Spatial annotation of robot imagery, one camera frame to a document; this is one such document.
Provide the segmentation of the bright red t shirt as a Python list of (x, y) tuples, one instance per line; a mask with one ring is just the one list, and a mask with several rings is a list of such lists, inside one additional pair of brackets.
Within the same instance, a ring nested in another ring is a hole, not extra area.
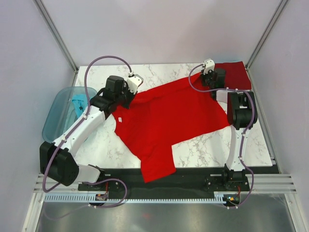
[(227, 116), (209, 94), (182, 78), (136, 95), (129, 109), (112, 114), (115, 133), (140, 160), (144, 182), (175, 173), (172, 146), (227, 127)]

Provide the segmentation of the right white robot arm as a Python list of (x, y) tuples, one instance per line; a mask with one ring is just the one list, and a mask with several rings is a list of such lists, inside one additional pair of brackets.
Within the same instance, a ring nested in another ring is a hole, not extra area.
[(221, 175), (207, 176), (206, 185), (212, 191), (249, 190), (244, 163), (247, 140), (258, 114), (254, 93), (250, 90), (229, 90), (225, 87), (224, 69), (203, 68), (202, 85), (208, 86), (211, 97), (227, 104), (227, 121), (231, 126), (230, 150)]

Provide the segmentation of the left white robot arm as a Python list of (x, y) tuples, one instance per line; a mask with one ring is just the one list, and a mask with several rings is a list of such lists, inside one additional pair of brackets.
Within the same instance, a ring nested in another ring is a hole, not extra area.
[(135, 74), (128, 79), (111, 75), (106, 85), (90, 99), (90, 105), (82, 115), (51, 143), (40, 146), (40, 171), (43, 178), (51, 178), (58, 184), (70, 186), (74, 182), (89, 182), (95, 190), (106, 185), (106, 178), (100, 175), (99, 168), (77, 164), (74, 157), (88, 136), (120, 105), (129, 105), (143, 84), (143, 78)]

